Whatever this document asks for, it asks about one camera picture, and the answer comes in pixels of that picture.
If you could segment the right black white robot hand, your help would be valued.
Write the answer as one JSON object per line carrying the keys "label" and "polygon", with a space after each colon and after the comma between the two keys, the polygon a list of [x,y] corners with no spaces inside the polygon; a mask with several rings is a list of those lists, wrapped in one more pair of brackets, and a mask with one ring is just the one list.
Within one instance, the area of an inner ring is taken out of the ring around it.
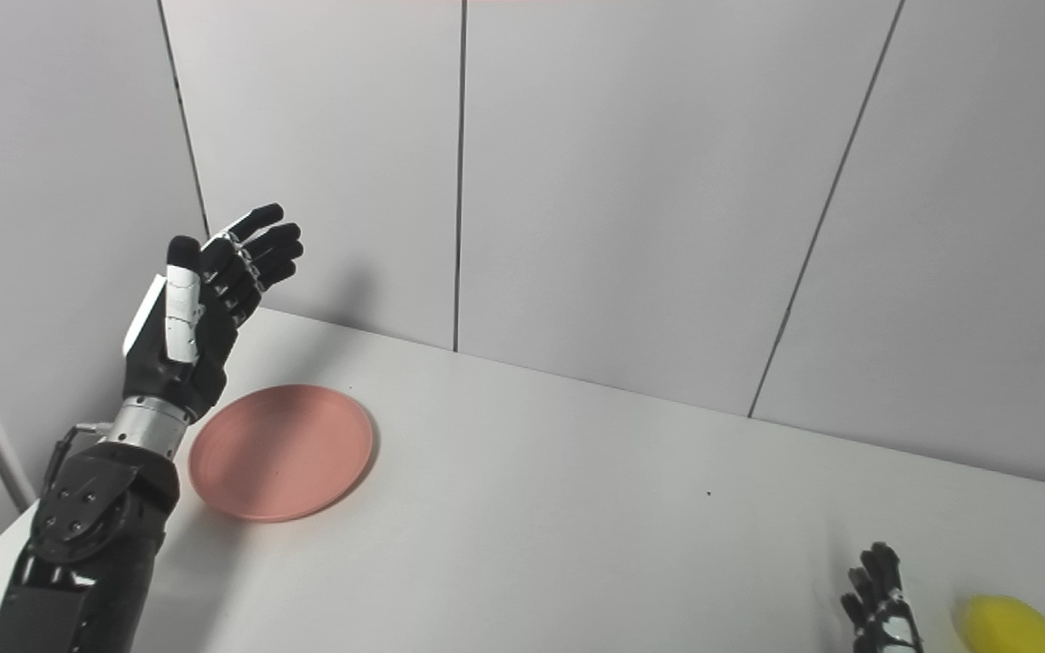
{"label": "right black white robot hand", "polygon": [[859,560],[859,567],[847,570],[853,590],[839,598],[853,625],[853,651],[922,653],[916,620],[903,592],[899,555],[877,541]]}

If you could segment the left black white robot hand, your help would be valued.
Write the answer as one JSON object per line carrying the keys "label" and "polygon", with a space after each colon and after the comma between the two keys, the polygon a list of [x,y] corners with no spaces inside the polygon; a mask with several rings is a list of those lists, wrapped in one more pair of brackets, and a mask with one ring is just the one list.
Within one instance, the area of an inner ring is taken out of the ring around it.
{"label": "left black white robot hand", "polygon": [[123,342],[124,398],[157,398],[194,423],[220,400],[238,330],[296,273],[301,227],[281,204],[251,210],[207,241],[175,236]]}

